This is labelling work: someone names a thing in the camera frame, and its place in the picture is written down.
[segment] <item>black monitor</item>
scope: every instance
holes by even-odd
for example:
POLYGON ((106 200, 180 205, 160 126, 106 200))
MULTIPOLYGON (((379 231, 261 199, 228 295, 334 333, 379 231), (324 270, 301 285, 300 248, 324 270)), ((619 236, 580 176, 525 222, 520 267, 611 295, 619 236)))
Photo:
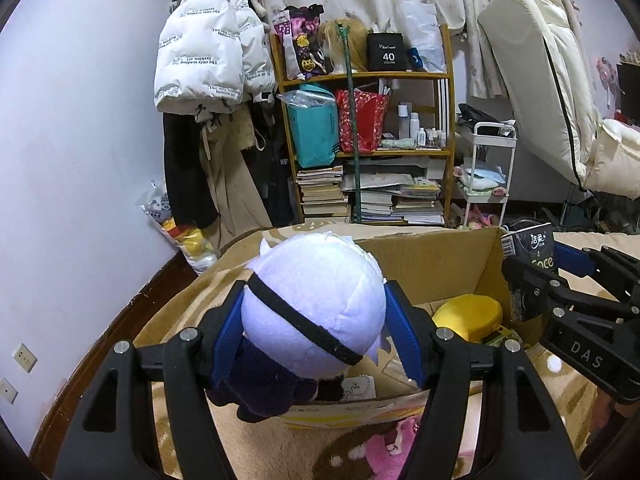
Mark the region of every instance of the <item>black monitor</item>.
POLYGON ((620 109, 629 119, 640 122, 640 65, 621 63, 618 65, 620 80, 620 109))

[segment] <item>red gift bag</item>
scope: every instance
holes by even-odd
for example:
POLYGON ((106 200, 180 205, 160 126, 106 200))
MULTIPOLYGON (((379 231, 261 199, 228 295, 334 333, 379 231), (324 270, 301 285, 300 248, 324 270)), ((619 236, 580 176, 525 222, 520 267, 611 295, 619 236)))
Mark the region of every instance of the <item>red gift bag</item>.
MULTIPOLYGON (((360 153, 375 152, 382 142, 382 128, 385 124, 386 109, 389 106, 389 96, 360 90, 356 90, 354 96, 358 123, 358 150, 360 153)), ((345 153, 352 153, 349 91, 338 90, 335 99, 340 121, 340 148, 345 153)))

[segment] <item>white wall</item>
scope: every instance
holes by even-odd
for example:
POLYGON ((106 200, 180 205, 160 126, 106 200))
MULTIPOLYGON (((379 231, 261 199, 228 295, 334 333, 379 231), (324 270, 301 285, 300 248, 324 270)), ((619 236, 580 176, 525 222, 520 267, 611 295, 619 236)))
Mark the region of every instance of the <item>white wall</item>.
POLYGON ((22 0, 0 32, 0 376, 19 391, 0 414, 25 449, 173 254, 135 205, 162 179, 153 79, 168 2, 22 0), (31 374, 12 359, 21 342, 31 374))
MULTIPOLYGON (((596 106, 603 117, 614 112, 607 109, 607 93, 600 84, 596 70, 596 62, 607 57, 613 64, 619 61, 620 54, 628 48, 640 48, 631 26, 614 0, 575 0, 580 8, 579 17, 582 22, 582 34, 587 54, 591 59, 594 77, 596 77, 596 106)), ((461 41, 454 44, 456 57, 454 75, 456 84, 456 101, 467 102, 476 108, 493 115, 498 120, 513 119, 511 105, 505 99, 475 99, 467 97, 466 45, 461 41)), ((500 164, 503 170, 509 167, 509 155, 504 150, 492 148, 488 161, 500 164)), ((533 202, 563 202, 570 190, 567 179, 527 151, 522 143, 516 149, 514 179, 511 187, 513 200, 529 200, 533 202)), ((579 197, 574 189, 574 200, 579 197)))
POLYGON ((613 117, 615 96, 611 95, 611 107, 607 108, 607 89, 600 83, 596 63, 606 57, 615 66, 620 62, 620 54, 627 50, 640 51, 640 41, 615 0, 575 1, 580 8, 578 16, 582 22, 584 46, 593 67, 596 106, 603 117, 613 117))

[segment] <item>metal screw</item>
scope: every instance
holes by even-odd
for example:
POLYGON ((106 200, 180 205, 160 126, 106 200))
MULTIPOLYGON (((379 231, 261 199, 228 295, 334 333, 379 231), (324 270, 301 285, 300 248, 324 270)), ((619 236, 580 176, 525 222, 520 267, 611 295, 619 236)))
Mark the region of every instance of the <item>metal screw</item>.
POLYGON ((504 342, 504 347, 513 354, 519 352, 522 348, 520 346, 520 343, 518 343, 515 339, 507 339, 507 341, 504 342))
POLYGON ((193 341, 198 337, 198 330, 196 328, 185 328, 180 332, 180 339, 183 341, 193 341))
POLYGON ((118 341, 115 345, 113 345, 113 351, 116 354, 125 354, 131 348, 131 343, 129 341, 118 341))
POLYGON ((449 341, 455 337, 455 333, 452 329, 447 327, 442 327, 436 330, 436 336, 438 336, 443 341, 449 341))

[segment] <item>plush doll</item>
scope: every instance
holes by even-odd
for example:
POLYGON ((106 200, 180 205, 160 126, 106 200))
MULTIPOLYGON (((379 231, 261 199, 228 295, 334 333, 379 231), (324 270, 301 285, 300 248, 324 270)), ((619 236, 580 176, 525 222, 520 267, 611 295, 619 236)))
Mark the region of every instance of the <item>plush doll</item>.
POLYGON ((418 420, 406 418, 387 435, 372 436, 365 444, 365 456, 374 480, 398 480, 418 431, 418 420))
POLYGON ((390 350, 382 272, 350 238, 299 235, 273 249, 263 241, 247 267, 244 339, 229 377, 208 392, 216 405, 238 404, 248 422, 281 415, 310 400, 317 380, 390 350))

